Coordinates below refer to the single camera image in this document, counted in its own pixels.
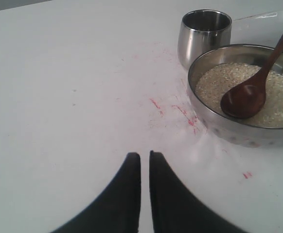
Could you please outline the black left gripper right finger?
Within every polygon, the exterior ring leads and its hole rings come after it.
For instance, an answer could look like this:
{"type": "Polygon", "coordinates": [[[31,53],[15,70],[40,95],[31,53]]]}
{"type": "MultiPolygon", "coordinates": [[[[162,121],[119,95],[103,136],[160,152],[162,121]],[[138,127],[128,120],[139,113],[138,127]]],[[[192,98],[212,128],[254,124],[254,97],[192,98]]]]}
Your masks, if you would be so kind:
{"type": "Polygon", "coordinates": [[[160,152],[150,151],[149,191],[156,233],[239,233],[197,199],[181,182],[160,152]]]}

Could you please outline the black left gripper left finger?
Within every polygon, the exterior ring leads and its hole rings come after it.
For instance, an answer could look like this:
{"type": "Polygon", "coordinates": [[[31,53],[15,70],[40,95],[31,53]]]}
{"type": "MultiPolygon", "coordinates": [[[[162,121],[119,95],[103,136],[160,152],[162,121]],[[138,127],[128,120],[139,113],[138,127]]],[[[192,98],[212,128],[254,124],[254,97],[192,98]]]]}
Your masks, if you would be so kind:
{"type": "Polygon", "coordinates": [[[55,233],[137,233],[141,209],[141,160],[128,153],[103,192],[55,233]]]}

